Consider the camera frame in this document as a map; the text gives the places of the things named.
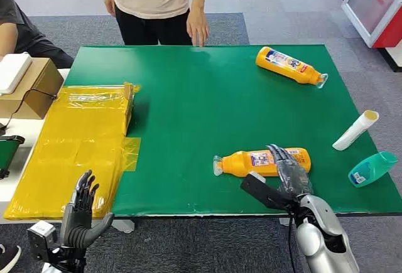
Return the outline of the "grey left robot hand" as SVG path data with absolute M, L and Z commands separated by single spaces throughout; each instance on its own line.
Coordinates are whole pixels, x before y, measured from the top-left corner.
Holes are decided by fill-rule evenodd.
M 92 206 L 99 184 L 94 184 L 91 170 L 79 178 L 70 200 L 66 205 L 60 227 L 60 243 L 65 247 L 86 249 L 110 227 L 113 213 L 107 213 L 100 223 L 92 227 Z

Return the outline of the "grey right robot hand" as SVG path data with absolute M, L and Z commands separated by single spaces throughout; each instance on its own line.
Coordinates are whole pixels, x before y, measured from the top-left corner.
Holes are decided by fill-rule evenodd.
M 311 182 L 305 169 L 288 151 L 275 144 L 266 145 L 273 156 L 280 179 L 280 190 L 292 198 L 314 193 Z

